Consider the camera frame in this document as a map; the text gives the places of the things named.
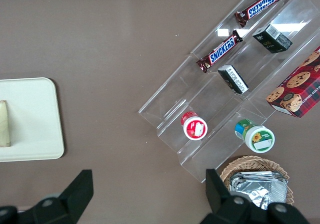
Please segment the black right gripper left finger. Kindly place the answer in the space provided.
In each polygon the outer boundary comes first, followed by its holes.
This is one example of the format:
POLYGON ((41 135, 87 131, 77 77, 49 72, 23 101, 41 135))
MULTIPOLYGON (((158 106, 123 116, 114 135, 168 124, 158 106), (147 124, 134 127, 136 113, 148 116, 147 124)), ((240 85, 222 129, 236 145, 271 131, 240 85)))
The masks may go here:
POLYGON ((94 194, 92 170, 82 170, 58 196, 40 201, 32 208, 36 224, 76 224, 94 194))

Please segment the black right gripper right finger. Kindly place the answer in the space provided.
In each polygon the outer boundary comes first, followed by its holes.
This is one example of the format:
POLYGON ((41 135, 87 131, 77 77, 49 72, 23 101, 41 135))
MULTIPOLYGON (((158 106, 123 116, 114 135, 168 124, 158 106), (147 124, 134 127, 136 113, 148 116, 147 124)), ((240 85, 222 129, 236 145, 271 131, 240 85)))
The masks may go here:
POLYGON ((267 224, 267 212, 247 198, 232 195, 215 169, 206 170, 205 193, 211 213, 202 224, 267 224))

